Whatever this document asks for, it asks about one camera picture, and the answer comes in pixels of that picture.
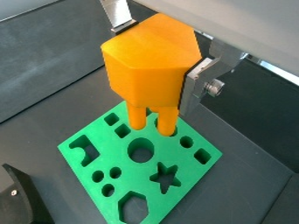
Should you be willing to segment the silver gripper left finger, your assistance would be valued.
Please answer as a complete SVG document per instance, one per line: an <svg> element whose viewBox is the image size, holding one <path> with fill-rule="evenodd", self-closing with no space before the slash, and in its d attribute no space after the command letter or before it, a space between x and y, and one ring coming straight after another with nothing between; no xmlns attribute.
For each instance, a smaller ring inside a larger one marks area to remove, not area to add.
<svg viewBox="0 0 299 224"><path fill-rule="evenodd" d="M127 31L137 21L132 18L127 0L99 0L107 13L108 21L112 25L111 31L115 35Z"/></svg>

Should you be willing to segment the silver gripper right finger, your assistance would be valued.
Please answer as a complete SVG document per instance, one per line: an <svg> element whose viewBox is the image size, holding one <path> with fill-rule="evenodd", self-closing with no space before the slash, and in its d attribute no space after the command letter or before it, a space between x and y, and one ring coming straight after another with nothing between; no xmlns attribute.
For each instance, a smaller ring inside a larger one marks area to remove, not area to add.
<svg viewBox="0 0 299 224"><path fill-rule="evenodd" d="M247 54L235 46L214 39L210 44L210 57L202 59L184 76L179 110L187 116L198 107L204 95L216 97L224 87L219 77L230 72Z"/></svg>

